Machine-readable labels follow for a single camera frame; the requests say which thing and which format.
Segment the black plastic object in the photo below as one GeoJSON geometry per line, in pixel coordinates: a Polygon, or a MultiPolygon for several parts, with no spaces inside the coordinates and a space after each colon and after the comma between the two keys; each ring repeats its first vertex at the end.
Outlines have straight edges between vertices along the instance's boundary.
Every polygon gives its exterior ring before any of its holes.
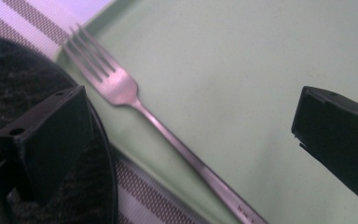
{"type": "MultiPolygon", "coordinates": [[[[51,94],[76,86],[51,60],[0,38],[0,129],[51,94]]],[[[117,223],[116,149],[109,144],[95,109],[88,105],[93,139],[86,148],[78,148],[83,151],[51,200],[43,206],[24,201],[16,189],[6,198],[0,195],[0,222],[117,223]]],[[[10,181],[1,182],[0,191],[7,190],[10,181]]]]}
{"type": "Polygon", "coordinates": [[[304,87],[292,133],[358,195],[358,103],[332,91],[304,87]]]}
{"type": "Polygon", "coordinates": [[[6,166],[14,164],[4,175],[22,199],[45,204],[92,137],[84,87],[56,92],[0,130],[6,166]]]}

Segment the metal utensil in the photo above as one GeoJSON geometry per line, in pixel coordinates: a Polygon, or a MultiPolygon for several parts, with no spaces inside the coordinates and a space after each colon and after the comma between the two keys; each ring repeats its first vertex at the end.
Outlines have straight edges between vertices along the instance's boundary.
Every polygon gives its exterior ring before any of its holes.
{"type": "Polygon", "coordinates": [[[242,223],[267,223],[264,218],[220,179],[181,140],[166,128],[139,100],[136,81],[82,27],[63,45],[84,77],[112,105],[129,105],[143,114],[190,164],[205,183],[242,223]]]}

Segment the dark textured surface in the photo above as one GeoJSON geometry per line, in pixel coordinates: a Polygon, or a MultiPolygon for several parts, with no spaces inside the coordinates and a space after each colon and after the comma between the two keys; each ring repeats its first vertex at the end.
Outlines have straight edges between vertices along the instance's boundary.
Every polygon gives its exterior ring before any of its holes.
{"type": "MultiPolygon", "coordinates": [[[[53,92],[74,85],[48,59],[0,39],[0,129],[53,92]]],[[[101,128],[98,121],[93,125],[101,128]]],[[[19,223],[109,223],[117,218],[112,152],[103,134],[96,132],[47,205],[24,202],[15,191],[8,196],[19,223]]]]}

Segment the gray striped fabric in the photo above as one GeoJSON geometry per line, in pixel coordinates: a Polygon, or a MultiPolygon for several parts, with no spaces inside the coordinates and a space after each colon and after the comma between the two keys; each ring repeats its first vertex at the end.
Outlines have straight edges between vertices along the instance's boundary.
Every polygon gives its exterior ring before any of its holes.
{"type": "MultiPolygon", "coordinates": [[[[50,59],[76,23],[81,21],[54,0],[0,0],[0,36],[50,59]]],[[[123,156],[116,164],[118,223],[206,223],[123,156]]]]}

